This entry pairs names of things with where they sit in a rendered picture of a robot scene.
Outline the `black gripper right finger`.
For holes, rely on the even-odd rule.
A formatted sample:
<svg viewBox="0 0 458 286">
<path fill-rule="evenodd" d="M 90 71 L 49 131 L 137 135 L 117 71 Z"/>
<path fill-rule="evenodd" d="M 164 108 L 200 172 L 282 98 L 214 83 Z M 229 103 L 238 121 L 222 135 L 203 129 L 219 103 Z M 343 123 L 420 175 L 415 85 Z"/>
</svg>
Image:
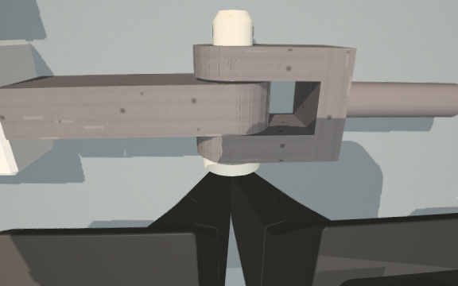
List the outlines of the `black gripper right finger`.
<svg viewBox="0 0 458 286">
<path fill-rule="evenodd" d="M 458 213 L 327 220 L 254 172 L 231 176 L 246 286 L 340 286 L 458 269 Z"/>
</svg>

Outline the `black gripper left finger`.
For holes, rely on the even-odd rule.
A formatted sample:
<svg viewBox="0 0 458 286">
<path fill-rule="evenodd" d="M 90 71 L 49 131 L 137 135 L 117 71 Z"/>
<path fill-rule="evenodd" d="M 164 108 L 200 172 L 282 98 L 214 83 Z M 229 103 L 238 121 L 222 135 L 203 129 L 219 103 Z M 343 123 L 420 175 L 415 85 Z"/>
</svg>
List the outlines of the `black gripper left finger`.
<svg viewBox="0 0 458 286">
<path fill-rule="evenodd" d="M 209 172 L 147 227 L 0 231 L 0 286 L 225 286 L 230 223 Z"/>
</svg>

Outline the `cream headed pin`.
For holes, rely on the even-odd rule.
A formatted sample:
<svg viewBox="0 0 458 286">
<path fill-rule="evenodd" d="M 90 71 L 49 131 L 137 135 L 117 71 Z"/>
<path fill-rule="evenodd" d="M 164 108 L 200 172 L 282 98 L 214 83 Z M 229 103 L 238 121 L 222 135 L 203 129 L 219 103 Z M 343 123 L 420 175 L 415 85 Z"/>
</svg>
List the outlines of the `cream headed pin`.
<svg viewBox="0 0 458 286">
<path fill-rule="evenodd" d="M 212 26 L 213 45 L 253 45 L 254 23 L 245 10 L 220 10 Z M 256 171 L 260 163 L 227 164 L 204 158 L 204 167 L 221 176 L 244 176 Z"/>
</svg>

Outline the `grey metal clevis fork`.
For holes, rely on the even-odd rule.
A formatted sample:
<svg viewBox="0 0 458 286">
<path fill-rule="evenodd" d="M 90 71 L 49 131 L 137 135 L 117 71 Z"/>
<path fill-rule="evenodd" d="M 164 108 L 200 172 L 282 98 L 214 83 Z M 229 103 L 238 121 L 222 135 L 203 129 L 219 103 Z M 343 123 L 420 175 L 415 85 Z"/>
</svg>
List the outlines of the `grey metal clevis fork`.
<svg viewBox="0 0 458 286">
<path fill-rule="evenodd" d="M 352 82 L 357 48 L 319 44 L 194 44 L 194 76 L 295 82 L 293 112 L 242 136 L 196 137 L 198 153 L 227 164 L 339 161 L 346 118 L 450 118 L 457 83 Z"/>
</svg>

